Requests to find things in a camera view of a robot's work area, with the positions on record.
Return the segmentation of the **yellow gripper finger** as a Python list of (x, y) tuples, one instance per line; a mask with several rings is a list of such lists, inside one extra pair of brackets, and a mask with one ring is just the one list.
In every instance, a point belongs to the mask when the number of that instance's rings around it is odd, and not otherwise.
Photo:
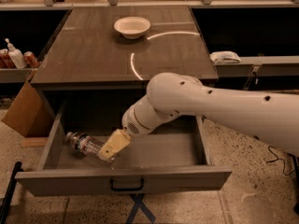
[(97, 156), (102, 161), (109, 161), (130, 143), (130, 135), (125, 130), (117, 129), (100, 148)]

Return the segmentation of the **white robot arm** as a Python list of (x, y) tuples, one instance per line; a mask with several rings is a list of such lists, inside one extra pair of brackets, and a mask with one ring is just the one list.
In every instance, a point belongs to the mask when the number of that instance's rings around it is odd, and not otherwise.
[(124, 113), (97, 152), (108, 161), (138, 136), (180, 116), (212, 120), (239, 133), (299, 156), (299, 96), (210, 88), (197, 78), (174, 73), (153, 77), (146, 94)]

